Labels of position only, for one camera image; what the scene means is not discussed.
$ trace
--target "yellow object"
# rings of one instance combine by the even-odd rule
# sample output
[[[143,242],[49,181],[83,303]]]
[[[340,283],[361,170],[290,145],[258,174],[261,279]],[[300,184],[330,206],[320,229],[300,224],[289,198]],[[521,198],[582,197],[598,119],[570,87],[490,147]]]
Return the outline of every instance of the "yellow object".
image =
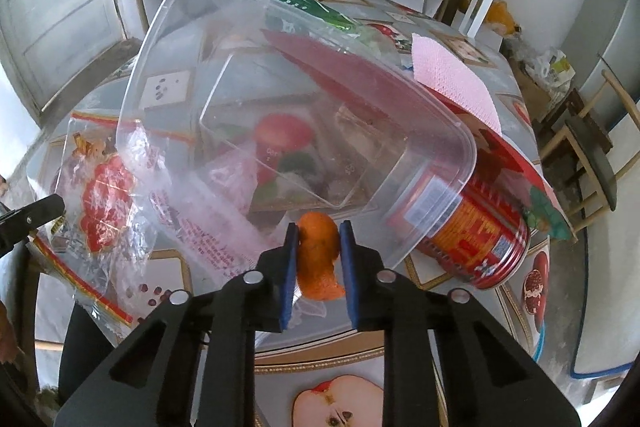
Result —
[[[469,8],[469,0],[460,0],[460,11],[466,12]],[[491,7],[484,18],[487,24],[500,25],[502,28],[498,33],[502,36],[514,34],[516,31],[516,23],[513,16],[509,13],[507,3],[502,0],[495,0],[491,3]]]

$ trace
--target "food package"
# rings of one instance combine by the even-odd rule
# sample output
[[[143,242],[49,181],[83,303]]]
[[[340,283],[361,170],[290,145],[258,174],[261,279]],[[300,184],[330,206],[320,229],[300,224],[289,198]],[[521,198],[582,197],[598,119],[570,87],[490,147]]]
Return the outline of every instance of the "food package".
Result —
[[[118,118],[73,112],[51,192],[65,215],[47,225],[41,244],[49,260],[86,295],[120,301],[142,280],[156,231],[143,216],[144,198],[115,150]],[[134,310],[119,310],[127,322]]]

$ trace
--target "green object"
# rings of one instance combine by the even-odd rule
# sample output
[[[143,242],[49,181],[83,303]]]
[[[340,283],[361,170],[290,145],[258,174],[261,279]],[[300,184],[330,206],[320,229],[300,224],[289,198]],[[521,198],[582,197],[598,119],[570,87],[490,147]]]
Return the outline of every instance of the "green object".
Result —
[[[318,167],[310,154],[296,151],[287,153],[280,158],[278,172],[300,172],[304,177],[304,174],[316,174]]]
[[[252,204],[264,203],[265,201],[271,201],[278,197],[278,186],[276,180],[273,180],[264,185],[259,185],[254,191],[254,199]]]
[[[345,17],[344,15],[342,15],[337,10],[334,10],[333,8],[329,8],[328,6],[325,6],[321,2],[318,2],[317,0],[278,0],[278,1],[286,3],[290,6],[298,8],[299,10],[309,13],[314,17],[322,19],[324,22],[344,32],[351,32],[358,26],[358,23],[356,23],[355,21],[352,21],[348,17]]]
[[[527,225],[532,229],[548,232],[555,239],[570,239],[572,237],[571,229],[546,194],[532,185],[529,196],[531,197],[531,208],[524,212]]]

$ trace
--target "apple picture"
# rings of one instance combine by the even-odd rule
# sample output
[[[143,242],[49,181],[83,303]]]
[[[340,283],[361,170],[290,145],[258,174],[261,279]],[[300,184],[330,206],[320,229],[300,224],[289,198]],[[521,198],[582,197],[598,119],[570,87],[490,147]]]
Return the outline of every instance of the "apple picture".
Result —
[[[292,427],[376,427],[382,425],[383,391],[365,378],[343,375],[300,393]]]

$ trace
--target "chair seat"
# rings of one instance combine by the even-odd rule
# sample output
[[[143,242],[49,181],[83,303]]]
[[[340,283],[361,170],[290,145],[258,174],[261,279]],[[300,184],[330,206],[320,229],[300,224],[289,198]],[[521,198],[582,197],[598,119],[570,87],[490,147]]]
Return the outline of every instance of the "chair seat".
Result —
[[[593,134],[590,128],[579,116],[572,116],[565,122],[567,128],[574,136],[578,146],[587,156],[589,165],[596,174],[598,183],[602,187],[609,208],[614,211],[618,204],[618,186],[616,183],[616,175],[613,172],[611,164],[607,155],[602,150],[602,147],[594,140]]]

